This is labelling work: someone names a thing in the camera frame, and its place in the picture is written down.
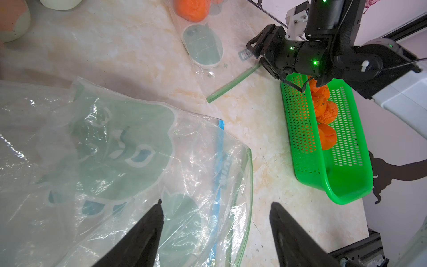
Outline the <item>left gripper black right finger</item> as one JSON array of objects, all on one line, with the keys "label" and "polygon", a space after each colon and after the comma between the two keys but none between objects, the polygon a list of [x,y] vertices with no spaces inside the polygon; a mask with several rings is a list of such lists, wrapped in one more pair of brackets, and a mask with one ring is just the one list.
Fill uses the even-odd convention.
[{"label": "left gripper black right finger", "polygon": [[278,203],[270,210],[270,225],[281,267],[338,267],[300,224]]}]

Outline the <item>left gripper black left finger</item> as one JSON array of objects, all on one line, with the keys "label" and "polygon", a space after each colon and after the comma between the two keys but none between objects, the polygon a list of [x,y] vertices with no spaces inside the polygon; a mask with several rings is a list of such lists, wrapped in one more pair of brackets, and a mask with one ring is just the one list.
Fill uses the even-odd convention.
[{"label": "left gripper black left finger", "polygon": [[153,267],[164,214],[159,200],[93,267]]}]

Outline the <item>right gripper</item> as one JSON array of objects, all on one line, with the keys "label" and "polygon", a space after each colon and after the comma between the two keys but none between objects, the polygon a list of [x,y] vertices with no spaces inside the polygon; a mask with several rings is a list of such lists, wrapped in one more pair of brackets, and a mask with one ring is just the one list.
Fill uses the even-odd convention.
[{"label": "right gripper", "polygon": [[317,79],[319,86],[330,82],[330,25],[308,24],[307,41],[285,38],[282,26],[267,25],[246,48],[275,79],[286,82],[287,75],[298,73]]}]

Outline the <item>orange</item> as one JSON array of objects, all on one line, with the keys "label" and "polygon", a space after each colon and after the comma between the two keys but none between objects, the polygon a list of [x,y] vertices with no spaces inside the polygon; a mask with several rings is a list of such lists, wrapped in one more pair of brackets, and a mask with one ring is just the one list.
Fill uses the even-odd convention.
[{"label": "orange", "polygon": [[318,131],[323,150],[331,149],[338,141],[336,131],[326,124],[318,124]]},{"label": "orange", "polygon": [[328,100],[330,98],[329,87],[327,85],[317,87],[317,85],[316,85],[317,80],[312,76],[309,76],[308,78],[309,78],[309,86],[310,86],[311,96],[315,100],[319,99],[320,96],[322,96],[325,100]]},{"label": "orange", "polygon": [[338,113],[339,113],[339,108],[337,104],[332,101],[327,101],[326,110],[321,116],[316,118],[317,122],[321,124],[329,125],[335,121],[335,119],[338,116]]}]

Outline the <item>green plastic basket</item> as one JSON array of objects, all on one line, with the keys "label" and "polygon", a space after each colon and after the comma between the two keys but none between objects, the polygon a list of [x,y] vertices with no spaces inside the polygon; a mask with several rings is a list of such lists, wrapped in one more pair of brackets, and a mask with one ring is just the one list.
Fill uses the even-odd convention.
[{"label": "green plastic basket", "polygon": [[373,189],[373,169],[350,86],[332,80],[324,91],[294,73],[281,84],[296,178],[345,205]]}]

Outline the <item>green-zip bag of oranges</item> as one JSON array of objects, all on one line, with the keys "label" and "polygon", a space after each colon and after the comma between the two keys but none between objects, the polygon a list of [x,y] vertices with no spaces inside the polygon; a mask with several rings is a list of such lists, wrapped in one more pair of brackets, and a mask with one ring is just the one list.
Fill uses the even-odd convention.
[{"label": "green-zip bag of oranges", "polygon": [[[77,79],[1,81],[1,265],[89,267],[162,200],[154,266],[206,267],[218,119]],[[248,241],[250,149],[224,130],[216,267]]]}]

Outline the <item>blue-zip clear bag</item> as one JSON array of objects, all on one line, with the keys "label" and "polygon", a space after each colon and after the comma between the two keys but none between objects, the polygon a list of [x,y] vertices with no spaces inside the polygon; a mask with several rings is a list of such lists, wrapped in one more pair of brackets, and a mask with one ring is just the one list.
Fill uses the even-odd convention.
[{"label": "blue-zip clear bag", "polygon": [[223,159],[223,145],[224,145],[224,127],[225,123],[223,120],[218,119],[218,127],[220,128],[218,137],[216,140],[217,148],[216,148],[216,163],[215,163],[215,177],[213,181],[213,192],[215,193],[214,203],[211,209],[211,233],[210,233],[210,241],[214,241],[213,246],[210,250],[209,257],[206,261],[207,267],[215,267],[216,260],[216,251],[217,251],[217,241],[216,235],[219,229],[219,214],[220,214],[220,199],[221,199],[221,172],[222,172],[222,159]]}]

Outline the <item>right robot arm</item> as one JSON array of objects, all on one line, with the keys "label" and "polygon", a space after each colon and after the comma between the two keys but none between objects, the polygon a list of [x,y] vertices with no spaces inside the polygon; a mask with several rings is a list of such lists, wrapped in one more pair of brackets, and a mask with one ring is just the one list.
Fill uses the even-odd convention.
[{"label": "right robot arm", "polygon": [[421,136],[427,134],[427,68],[388,38],[361,46],[355,39],[364,1],[306,1],[287,14],[287,27],[270,24],[246,47],[280,81],[293,73],[318,86],[343,80]]}]

